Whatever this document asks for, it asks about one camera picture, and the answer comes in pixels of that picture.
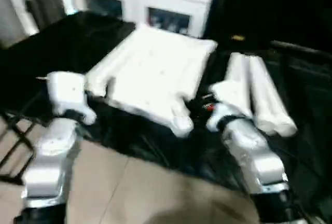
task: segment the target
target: white garment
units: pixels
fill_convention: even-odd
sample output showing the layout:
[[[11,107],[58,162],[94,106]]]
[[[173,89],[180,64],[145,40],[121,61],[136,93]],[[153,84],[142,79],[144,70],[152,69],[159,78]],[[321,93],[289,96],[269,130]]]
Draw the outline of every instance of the white garment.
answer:
[[[186,136],[193,128],[181,97],[192,100],[216,42],[153,29],[144,24],[87,75],[88,90],[109,104],[149,118]]]

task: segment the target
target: glass cabinet door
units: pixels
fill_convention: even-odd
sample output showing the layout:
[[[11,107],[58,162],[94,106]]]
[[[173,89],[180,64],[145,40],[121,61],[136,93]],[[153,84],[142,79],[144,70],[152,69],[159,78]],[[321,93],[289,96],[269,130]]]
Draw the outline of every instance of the glass cabinet door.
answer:
[[[85,0],[87,8],[103,16],[122,20],[122,2],[120,0]]]
[[[167,10],[148,8],[148,24],[158,29],[188,34],[190,16]]]

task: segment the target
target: black table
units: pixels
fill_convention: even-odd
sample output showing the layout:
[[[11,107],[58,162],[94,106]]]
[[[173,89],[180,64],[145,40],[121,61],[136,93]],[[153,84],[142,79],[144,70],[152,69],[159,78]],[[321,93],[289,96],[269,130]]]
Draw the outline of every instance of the black table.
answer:
[[[52,113],[46,85],[36,77],[52,71],[86,73],[133,30],[132,23],[80,12],[14,45],[1,57],[0,110],[47,123]],[[219,49],[208,60],[196,99],[188,105],[195,119],[195,129],[188,138],[178,139],[166,127],[91,98],[89,105],[98,119],[86,127],[87,137],[126,155],[243,190],[239,168],[219,135],[208,132],[197,118],[201,96],[210,84],[223,79],[232,49]],[[328,173],[332,151],[331,64],[282,50],[242,51],[265,59],[299,127],[294,137],[272,137],[270,144],[284,161],[290,184],[303,205],[316,211],[322,195],[328,196],[327,182],[332,179]]]

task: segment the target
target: folded white cloth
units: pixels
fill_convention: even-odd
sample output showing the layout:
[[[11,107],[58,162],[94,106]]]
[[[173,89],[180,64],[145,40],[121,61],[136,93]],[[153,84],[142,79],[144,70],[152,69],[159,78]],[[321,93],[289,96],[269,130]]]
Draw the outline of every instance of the folded white cloth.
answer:
[[[213,84],[210,91],[220,102],[236,106],[248,117],[252,117],[248,86],[247,57],[240,53],[232,53],[228,62],[225,80]]]
[[[250,56],[249,60],[257,127],[267,134],[294,135],[297,127],[288,115],[262,58]]]
[[[88,90],[106,95],[109,104],[142,115],[186,136],[193,128],[182,97],[192,100],[216,42],[198,40],[144,24],[108,54],[87,75]]]
[[[218,101],[231,104],[252,117],[249,81],[253,91],[254,120],[257,128],[268,135],[294,135],[297,131],[296,125],[288,115],[261,57],[232,53],[225,80],[211,85],[210,91]]]

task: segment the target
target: table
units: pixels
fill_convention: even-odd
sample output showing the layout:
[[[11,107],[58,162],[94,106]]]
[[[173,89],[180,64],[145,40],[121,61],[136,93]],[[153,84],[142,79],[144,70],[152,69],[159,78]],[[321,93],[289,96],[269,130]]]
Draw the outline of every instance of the table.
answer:
[[[133,30],[132,23],[80,12],[14,45],[1,58],[0,110],[46,124],[52,117],[51,108],[45,82],[36,77],[58,70],[85,73]],[[233,51],[225,50],[217,50],[209,58],[197,97],[190,104],[193,115],[206,88],[223,79]],[[318,196],[327,192],[326,182],[331,179],[328,164],[332,150],[332,108],[329,107],[332,69],[324,65],[326,62],[311,60],[312,57],[303,54],[275,49],[241,51],[265,59],[299,127],[296,136],[288,140],[272,137],[270,144],[284,161],[290,184],[303,205],[313,208],[313,201],[320,202]],[[31,100],[33,104],[24,109]],[[98,99],[89,98],[89,105],[98,115],[96,123],[86,127],[91,141],[171,170],[243,190],[233,157],[219,135],[208,132],[200,121],[188,138],[178,139],[166,127],[109,107]]]

